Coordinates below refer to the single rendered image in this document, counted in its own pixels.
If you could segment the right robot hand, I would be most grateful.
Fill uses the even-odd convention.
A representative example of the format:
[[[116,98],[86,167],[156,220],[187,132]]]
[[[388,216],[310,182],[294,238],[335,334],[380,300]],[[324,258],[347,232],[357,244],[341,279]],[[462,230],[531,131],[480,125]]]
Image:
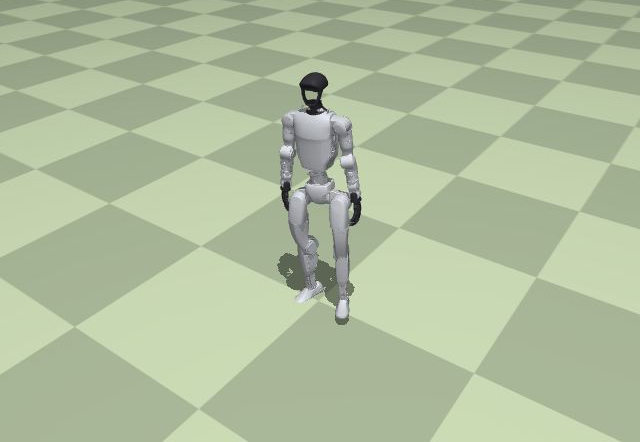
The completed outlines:
[[[280,186],[280,189],[282,190],[282,200],[284,202],[284,206],[286,210],[289,211],[288,191],[291,190],[290,182],[285,182],[283,187]]]

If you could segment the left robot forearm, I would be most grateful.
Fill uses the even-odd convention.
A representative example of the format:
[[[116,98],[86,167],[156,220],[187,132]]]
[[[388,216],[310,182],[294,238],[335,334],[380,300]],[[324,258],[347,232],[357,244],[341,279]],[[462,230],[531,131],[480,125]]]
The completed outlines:
[[[344,170],[346,175],[347,186],[349,190],[348,195],[350,198],[350,194],[354,192],[357,194],[357,197],[359,199],[361,195],[361,190],[359,189],[360,185],[359,185],[359,179],[358,179],[358,168],[357,168],[357,163],[354,155],[352,156],[352,163],[353,163],[353,168],[348,168]]]

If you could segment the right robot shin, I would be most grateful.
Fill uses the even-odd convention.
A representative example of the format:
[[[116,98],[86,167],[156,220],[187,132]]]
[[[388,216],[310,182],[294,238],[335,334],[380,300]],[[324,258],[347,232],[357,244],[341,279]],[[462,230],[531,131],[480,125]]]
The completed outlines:
[[[309,290],[311,290],[312,288],[314,289],[316,286],[315,284],[316,269],[315,268],[317,268],[318,253],[315,252],[313,254],[308,254],[308,253],[305,253],[299,246],[297,246],[297,248],[298,248],[298,256],[299,256],[301,269],[303,271],[304,278],[306,281],[306,288],[309,287]],[[309,283],[309,285],[307,282]],[[310,286],[310,284],[312,286]]]

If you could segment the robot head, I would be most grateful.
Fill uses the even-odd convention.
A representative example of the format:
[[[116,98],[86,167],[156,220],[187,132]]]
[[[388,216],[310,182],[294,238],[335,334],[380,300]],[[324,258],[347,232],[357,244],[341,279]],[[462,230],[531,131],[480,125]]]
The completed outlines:
[[[301,87],[303,101],[310,108],[310,110],[306,110],[307,114],[319,115],[321,113],[324,113],[324,111],[317,111],[317,109],[321,108],[327,111],[327,109],[323,107],[322,101],[320,100],[323,90],[328,86],[328,80],[323,74],[317,72],[310,73],[301,80],[299,85]],[[305,96],[305,90],[317,92],[317,99],[307,100]]]

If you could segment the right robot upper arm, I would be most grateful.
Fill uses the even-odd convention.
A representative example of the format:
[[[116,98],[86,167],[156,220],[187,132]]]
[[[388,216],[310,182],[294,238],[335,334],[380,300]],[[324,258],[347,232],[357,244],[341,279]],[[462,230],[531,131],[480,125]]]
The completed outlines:
[[[292,160],[296,156],[296,149],[294,149],[295,134],[294,134],[293,118],[297,111],[298,110],[291,110],[285,113],[281,119],[283,124],[284,145],[281,148],[280,157],[288,160]]]

